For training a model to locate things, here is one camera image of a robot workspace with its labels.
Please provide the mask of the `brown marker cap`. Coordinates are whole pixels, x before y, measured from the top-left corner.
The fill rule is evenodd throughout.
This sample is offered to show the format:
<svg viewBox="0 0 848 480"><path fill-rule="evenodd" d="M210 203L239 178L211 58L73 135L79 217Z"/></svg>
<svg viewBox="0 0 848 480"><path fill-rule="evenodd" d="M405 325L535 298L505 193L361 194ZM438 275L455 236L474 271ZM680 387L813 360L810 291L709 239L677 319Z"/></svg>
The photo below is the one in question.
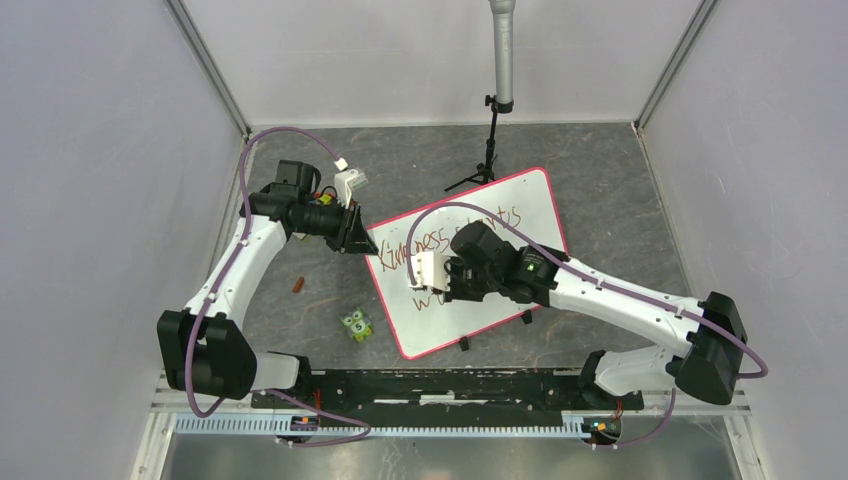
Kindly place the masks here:
<svg viewBox="0 0 848 480"><path fill-rule="evenodd" d="M299 277L297 279L295 285L292 288L292 292L293 293L299 293L302 290L304 283L305 283L305 278Z"/></svg>

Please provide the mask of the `white board with pink frame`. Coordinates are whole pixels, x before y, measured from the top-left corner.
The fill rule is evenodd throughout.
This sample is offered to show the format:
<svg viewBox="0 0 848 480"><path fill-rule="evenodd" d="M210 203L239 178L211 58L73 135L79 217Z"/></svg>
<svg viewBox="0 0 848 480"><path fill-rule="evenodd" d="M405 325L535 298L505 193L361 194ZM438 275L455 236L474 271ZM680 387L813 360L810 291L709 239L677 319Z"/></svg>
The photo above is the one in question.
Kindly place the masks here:
<svg viewBox="0 0 848 480"><path fill-rule="evenodd" d="M532 309L502 295L529 241L563 257L548 173L534 167L369 227L367 257L402 357L413 360Z"/></svg>

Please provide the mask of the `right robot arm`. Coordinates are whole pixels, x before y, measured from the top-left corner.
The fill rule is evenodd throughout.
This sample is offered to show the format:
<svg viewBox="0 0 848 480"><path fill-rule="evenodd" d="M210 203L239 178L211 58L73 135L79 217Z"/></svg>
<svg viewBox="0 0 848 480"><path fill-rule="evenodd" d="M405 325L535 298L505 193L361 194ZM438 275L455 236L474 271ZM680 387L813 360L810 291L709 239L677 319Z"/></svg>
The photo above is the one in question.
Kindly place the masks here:
<svg viewBox="0 0 848 480"><path fill-rule="evenodd" d="M606 276L541 245L517 248L482 221L459 230L436 270L448 301L498 294L516 304L573 311L628 330L651 346L593 353L577 382L580 400L602 408L615 397L675 387L713 405L730 404L747 333L735 301L675 296Z"/></svg>

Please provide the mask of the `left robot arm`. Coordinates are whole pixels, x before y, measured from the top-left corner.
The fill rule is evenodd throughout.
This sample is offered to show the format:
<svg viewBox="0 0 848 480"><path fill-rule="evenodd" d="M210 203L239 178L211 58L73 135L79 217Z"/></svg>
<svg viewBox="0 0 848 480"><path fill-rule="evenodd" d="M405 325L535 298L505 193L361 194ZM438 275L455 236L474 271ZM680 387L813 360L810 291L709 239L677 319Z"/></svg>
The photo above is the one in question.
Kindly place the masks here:
<svg viewBox="0 0 848 480"><path fill-rule="evenodd" d="M270 262L293 235L321 237L342 254L377 254L353 198L367 182L365 173L339 171L332 185L336 196L327 204L316 199L320 179L309 164L280 161L274 181L249 194L233 239L198 293L181 310L161 315L157 336L171 388L233 400L275 389L295 408L312 399L307 358L258 353L242 326Z"/></svg>

